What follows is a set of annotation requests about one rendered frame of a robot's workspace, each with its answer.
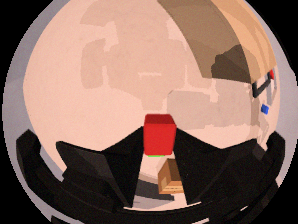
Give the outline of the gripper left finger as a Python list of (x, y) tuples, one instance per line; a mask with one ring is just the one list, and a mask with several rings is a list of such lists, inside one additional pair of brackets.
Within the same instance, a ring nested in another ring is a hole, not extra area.
[(107, 181), (124, 207), (132, 208), (144, 154), (143, 126), (102, 151), (64, 141), (55, 145), (66, 167)]

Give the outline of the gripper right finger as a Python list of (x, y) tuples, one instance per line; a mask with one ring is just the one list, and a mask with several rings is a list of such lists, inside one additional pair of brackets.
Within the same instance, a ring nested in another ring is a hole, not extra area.
[(227, 165), (253, 152), (256, 144), (252, 138), (221, 149), (177, 128), (173, 153), (187, 205), (201, 202)]

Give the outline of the small blue block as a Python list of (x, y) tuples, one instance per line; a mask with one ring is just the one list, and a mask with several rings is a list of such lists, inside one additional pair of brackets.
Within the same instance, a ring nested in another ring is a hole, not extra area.
[(264, 113), (264, 114), (268, 114), (268, 110), (269, 110), (269, 107), (262, 104), (262, 107), (261, 107), (261, 112)]

